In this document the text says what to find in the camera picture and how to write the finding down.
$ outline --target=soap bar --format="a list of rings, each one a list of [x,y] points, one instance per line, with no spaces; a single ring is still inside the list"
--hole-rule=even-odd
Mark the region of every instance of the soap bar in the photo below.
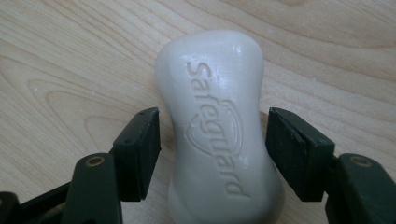
[[[260,46],[236,31],[170,42],[155,63],[176,136],[176,224],[274,223],[283,188],[262,137]]]

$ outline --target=light wood tabletop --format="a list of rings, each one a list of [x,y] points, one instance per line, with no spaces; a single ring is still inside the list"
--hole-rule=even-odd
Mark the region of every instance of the light wood tabletop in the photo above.
[[[21,202],[70,181],[76,162],[108,152],[140,110],[160,108],[162,151],[124,223],[172,223],[172,122],[153,65],[169,41],[203,30],[252,36],[265,58],[260,110],[298,114],[335,154],[379,161],[396,179],[396,2],[0,1],[0,190]],[[327,223],[285,181],[278,223]]]

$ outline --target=wood grain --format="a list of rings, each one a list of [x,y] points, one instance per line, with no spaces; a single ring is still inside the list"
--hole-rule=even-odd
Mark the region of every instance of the wood grain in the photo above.
[[[396,3],[381,1],[0,1],[0,190],[25,202],[106,152],[138,111],[161,110],[161,152],[148,197],[124,223],[172,223],[171,120],[153,75],[179,36],[234,29],[265,57],[261,112],[299,114],[336,154],[379,161],[396,179]],[[278,223],[327,223],[285,183]]]

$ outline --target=screw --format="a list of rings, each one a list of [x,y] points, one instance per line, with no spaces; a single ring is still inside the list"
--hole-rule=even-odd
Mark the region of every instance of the screw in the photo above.
[[[367,160],[366,158],[360,157],[360,156],[352,156],[349,158],[353,163],[363,166],[363,167],[370,167],[372,166],[372,163]]]
[[[103,157],[92,157],[85,162],[85,165],[89,167],[93,167],[102,164],[104,161],[105,158]]]

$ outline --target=wooden table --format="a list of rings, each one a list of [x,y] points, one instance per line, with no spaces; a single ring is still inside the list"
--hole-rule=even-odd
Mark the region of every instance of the wooden table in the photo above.
[[[140,110],[161,110],[163,151],[148,197],[124,223],[172,223],[175,140],[153,65],[179,36],[233,29],[265,57],[261,112],[297,113],[396,178],[396,3],[383,1],[0,1],[0,190],[25,202],[107,152]],[[285,183],[278,223],[327,223]]]

